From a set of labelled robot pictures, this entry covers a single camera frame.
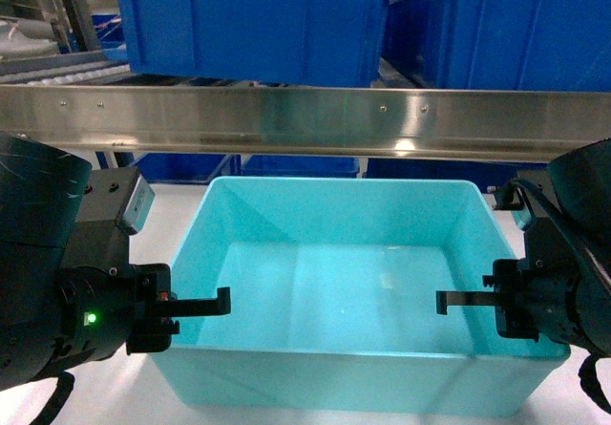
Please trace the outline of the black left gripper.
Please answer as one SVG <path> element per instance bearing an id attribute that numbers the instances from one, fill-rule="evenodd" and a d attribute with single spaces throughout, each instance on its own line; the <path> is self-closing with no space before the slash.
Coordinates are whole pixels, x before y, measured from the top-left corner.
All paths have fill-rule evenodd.
<path id="1" fill-rule="evenodd" d="M 231 313 L 230 287 L 215 298 L 170 300 L 170 267 L 132 265 L 129 247 L 129 234 L 113 222 L 75 226 L 61 263 L 63 361 L 101 361 L 120 348 L 166 351 L 179 333 L 172 317 Z"/>

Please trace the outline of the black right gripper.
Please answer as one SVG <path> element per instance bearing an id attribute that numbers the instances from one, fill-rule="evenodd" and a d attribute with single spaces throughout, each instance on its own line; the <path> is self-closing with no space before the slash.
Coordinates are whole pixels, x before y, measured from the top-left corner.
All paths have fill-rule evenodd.
<path id="1" fill-rule="evenodd" d="M 575 254 L 548 218 L 524 229 L 525 257 L 498 259 L 483 286 L 501 293 L 495 308 L 497 332 L 513 339 L 538 340 L 541 334 L 560 344 L 593 349 L 582 327 L 577 294 L 580 271 Z M 449 307 L 495 307 L 496 294 L 485 291 L 437 291 L 436 313 Z"/>

